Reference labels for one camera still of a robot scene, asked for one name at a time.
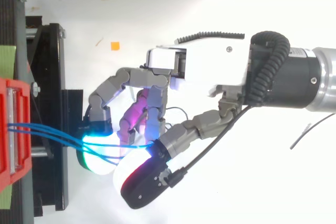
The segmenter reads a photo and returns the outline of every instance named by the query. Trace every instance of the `metal rod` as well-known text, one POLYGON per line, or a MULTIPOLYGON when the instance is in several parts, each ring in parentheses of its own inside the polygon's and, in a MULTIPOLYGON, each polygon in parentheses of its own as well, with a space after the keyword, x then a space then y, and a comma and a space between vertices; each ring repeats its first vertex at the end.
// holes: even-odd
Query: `metal rod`
POLYGON ((34 39, 37 28, 26 28, 26 39, 34 39))
POLYGON ((47 151, 43 146, 32 147, 31 149, 31 156, 32 157, 47 157, 47 151))

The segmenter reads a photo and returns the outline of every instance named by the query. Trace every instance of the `metal arm segment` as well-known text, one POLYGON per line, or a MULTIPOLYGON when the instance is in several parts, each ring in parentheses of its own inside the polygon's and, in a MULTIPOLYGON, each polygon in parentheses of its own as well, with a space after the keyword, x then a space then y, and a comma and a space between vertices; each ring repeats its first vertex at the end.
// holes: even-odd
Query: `metal arm segment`
POLYGON ((241 91, 241 88, 237 87, 235 92, 224 93, 219 101, 219 110, 206 111, 192 120, 176 124, 160 137, 160 142, 171 158, 188 149, 192 141, 198 138, 216 137, 227 126, 234 113, 240 111, 242 107, 242 103, 237 99, 240 93, 238 90, 241 91), (233 93, 236 94, 235 100, 232 99, 233 93))
POLYGON ((151 70, 139 68, 121 68, 115 76, 104 81, 89 97, 91 110, 89 121, 106 121, 111 118, 107 104, 111 102, 125 86, 135 88, 167 88, 170 77, 154 75, 151 70))

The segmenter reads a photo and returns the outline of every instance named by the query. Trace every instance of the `red container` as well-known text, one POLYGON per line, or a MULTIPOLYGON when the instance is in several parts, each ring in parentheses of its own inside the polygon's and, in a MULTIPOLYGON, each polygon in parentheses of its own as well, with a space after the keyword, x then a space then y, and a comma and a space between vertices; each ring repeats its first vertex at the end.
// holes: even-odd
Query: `red container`
POLYGON ((32 168, 30 134, 9 132, 7 127, 9 122, 30 123, 29 96, 30 85, 0 79, 0 191, 32 168))

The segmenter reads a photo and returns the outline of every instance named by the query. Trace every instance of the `coiled black cable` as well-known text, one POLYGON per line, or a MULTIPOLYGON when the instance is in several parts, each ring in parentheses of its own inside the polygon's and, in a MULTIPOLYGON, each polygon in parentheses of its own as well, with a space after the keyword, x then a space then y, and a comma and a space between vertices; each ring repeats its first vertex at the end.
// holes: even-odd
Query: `coiled black cable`
POLYGON ((251 84, 247 103, 252 106, 263 105, 267 90, 289 55, 290 43, 282 34, 274 31, 262 31, 251 38, 251 44, 266 46, 266 43, 273 47, 273 51, 251 84))

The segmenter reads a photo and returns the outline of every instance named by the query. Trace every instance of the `silver cylinder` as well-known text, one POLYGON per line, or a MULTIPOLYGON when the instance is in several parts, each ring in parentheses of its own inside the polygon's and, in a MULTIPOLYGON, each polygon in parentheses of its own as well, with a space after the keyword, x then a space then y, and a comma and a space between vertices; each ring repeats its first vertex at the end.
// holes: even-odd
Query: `silver cylinder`
POLYGON ((47 151, 43 146, 32 147, 31 149, 32 157, 47 157, 47 151))
POLYGON ((306 107, 309 111, 336 113, 336 49, 313 49, 320 62, 321 81, 314 100, 306 107))
POLYGON ((37 28, 26 28, 26 39, 34 39, 37 33, 37 28))

